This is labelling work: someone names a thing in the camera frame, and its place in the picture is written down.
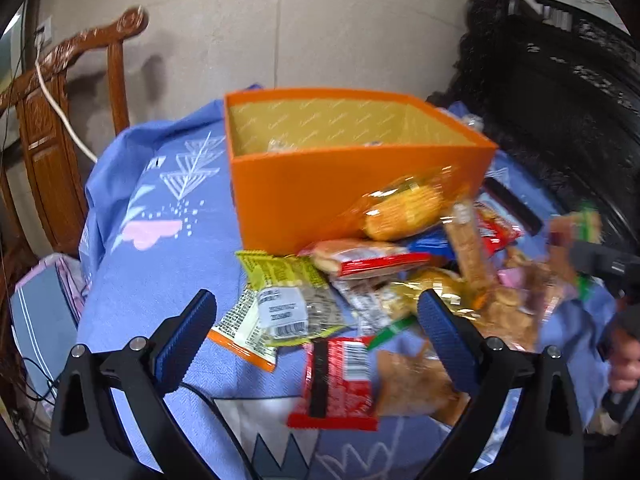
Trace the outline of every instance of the yellow-green snack package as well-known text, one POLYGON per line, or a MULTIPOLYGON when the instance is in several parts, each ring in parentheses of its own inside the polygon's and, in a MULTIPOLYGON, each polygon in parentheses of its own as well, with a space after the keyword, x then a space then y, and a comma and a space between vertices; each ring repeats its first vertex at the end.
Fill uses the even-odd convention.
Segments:
POLYGON ((345 326, 328 283, 305 257, 238 251, 248 285, 257 292, 260 328, 269 346, 295 346, 345 326))

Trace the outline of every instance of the white cable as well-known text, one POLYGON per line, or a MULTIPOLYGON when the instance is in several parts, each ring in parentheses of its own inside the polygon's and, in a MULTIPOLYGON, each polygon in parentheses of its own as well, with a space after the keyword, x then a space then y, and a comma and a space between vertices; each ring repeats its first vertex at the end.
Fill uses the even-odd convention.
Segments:
POLYGON ((95 164, 98 161, 98 157, 96 157, 92 153, 92 151, 87 146, 84 145, 84 142, 82 142, 82 140, 80 140, 79 137, 76 135, 76 132, 71 127, 71 124, 69 123, 69 119, 66 118, 65 113, 62 111, 62 108, 58 106, 58 103, 49 93, 49 89, 47 89, 47 86, 44 83, 44 78, 42 77, 42 72, 40 71, 40 61, 39 61, 41 47, 42 47, 42 41, 40 40, 40 37, 37 37, 36 38, 36 74, 38 75, 38 82, 40 83, 40 88, 42 89, 42 93, 44 94, 44 97, 47 98, 47 101, 49 101, 49 104, 51 105, 51 107, 58 114, 58 117, 60 117, 60 120, 62 121, 62 123, 65 125, 66 130, 69 132, 69 136, 71 137, 71 140, 75 142, 76 146, 80 148, 80 150, 95 164))

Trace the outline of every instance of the blue gripper pad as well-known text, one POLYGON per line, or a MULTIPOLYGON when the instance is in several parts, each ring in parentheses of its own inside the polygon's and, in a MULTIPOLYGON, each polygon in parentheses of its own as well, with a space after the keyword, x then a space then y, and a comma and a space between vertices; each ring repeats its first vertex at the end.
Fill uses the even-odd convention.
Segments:
POLYGON ((201 289, 180 316, 165 319, 151 336, 150 368, 158 394, 174 392, 216 321, 216 298, 201 289))
POLYGON ((456 389, 475 397, 482 344, 478 330, 468 319, 452 314, 432 288, 418 298, 418 322, 456 389))

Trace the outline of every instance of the orange box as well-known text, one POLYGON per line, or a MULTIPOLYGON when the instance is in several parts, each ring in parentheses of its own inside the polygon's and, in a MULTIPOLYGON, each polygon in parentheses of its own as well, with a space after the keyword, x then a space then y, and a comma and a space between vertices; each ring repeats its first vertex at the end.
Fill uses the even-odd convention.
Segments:
POLYGON ((476 192, 496 149, 475 130, 402 94, 243 91, 226 95, 225 108, 242 244, 269 254, 293 254, 320 238, 361 237, 336 218, 404 176, 453 165, 454 184, 476 192), (270 141, 291 151, 270 153, 270 141), (366 145, 372 142, 379 145, 366 145))

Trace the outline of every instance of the wooden chair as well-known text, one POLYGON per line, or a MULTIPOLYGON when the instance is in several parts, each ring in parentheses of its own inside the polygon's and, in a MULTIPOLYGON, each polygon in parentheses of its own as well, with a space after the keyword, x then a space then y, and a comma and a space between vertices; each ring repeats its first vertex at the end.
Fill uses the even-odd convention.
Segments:
MULTIPOLYGON (((144 9, 128 9, 110 25, 85 30, 62 41, 41 61, 47 88, 66 115, 69 110, 66 70, 88 50, 106 48, 109 98, 116 135, 129 126, 122 43, 145 30, 147 23, 144 9)), ((42 94, 35 70, 22 74, 12 87, 0 94, 0 115, 12 106, 16 108, 24 163, 44 232, 54 251, 77 255, 87 205, 74 144, 42 94)), ((20 225, 4 167, 0 168, 0 194, 12 231, 0 241, 4 255, 0 269, 0 376, 8 378, 12 375, 19 380, 22 371, 11 334, 8 300, 17 280, 38 259, 20 225)))

